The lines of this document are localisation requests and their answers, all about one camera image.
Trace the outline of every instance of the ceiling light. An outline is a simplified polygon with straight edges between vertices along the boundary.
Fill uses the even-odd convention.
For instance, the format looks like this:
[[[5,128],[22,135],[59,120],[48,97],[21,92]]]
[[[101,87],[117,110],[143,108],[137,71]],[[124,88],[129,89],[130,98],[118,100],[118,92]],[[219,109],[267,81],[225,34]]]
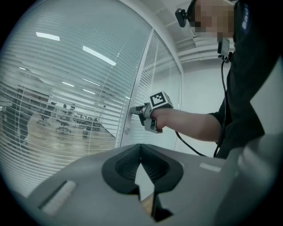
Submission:
[[[48,38],[48,39],[60,41],[59,36],[55,36],[55,35],[51,35],[51,34],[45,34],[45,33],[39,33],[39,32],[36,32],[36,35],[37,35],[37,37]]]
[[[98,53],[98,52],[96,52],[96,51],[94,51],[94,50],[92,50],[92,49],[90,49],[88,47],[83,46],[83,50],[88,52],[88,53],[90,53],[90,54],[92,54],[92,55],[94,55],[94,56],[96,56],[96,57],[98,57],[98,58],[100,58],[100,59],[102,59],[102,60],[104,60],[105,62],[111,64],[112,66],[116,65],[116,63],[113,62],[112,60],[108,59],[107,57],[101,55],[100,53]]]
[[[88,91],[88,90],[83,90],[83,91],[89,92],[89,93],[91,93],[91,94],[95,94],[95,93],[93,93],[93,92],[91,92],[91,91]]]
[[[92,81],[89,81],[89,80],[87,80],[87,79],[83,79],[83,80],[88,81],[88,82],[90,82],[90,83],[93,83],[93,84],[95,84],[95,85],[97,85],[97,86],[100,86],[99,84],[94,83],[94,82],[92,82]]]
[[[74,87],[74,86],[71,85],[71,84],[68,84],[68,83],[65,83],[65,82],[62,82],[62,83],[66,84],[66,85],[68,85],[68,86]]]

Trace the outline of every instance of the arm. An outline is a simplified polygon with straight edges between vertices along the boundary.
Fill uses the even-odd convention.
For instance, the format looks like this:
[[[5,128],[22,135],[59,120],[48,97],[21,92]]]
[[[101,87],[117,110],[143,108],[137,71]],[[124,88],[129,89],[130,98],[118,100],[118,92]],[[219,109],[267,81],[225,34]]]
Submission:
[[[194,139],[217,142],[224,118],[224,102],[216,113],[196,114],[175,109],[156,109],[152,117],[157,128],[165,126]]]

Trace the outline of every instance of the wall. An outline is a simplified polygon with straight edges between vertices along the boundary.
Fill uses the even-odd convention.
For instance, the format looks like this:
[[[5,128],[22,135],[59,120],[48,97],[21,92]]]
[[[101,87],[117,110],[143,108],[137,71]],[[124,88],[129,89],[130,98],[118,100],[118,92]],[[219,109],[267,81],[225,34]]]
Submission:
[[[183,111],[191,113],[211,113],[218,111],[223,98],[224,91],[221,80],[221,60],[203,60],[183,64],[184,80],[182,92]],[[229,72],[230,64],[224,64],[224,81]],[[193,138],[181,135],[182,138],[195,148],[198,152],[213,156],[216,144],[195,140]],[[176,151],[188,154],[196,154],[188,148],[181,140],[177,140]]]

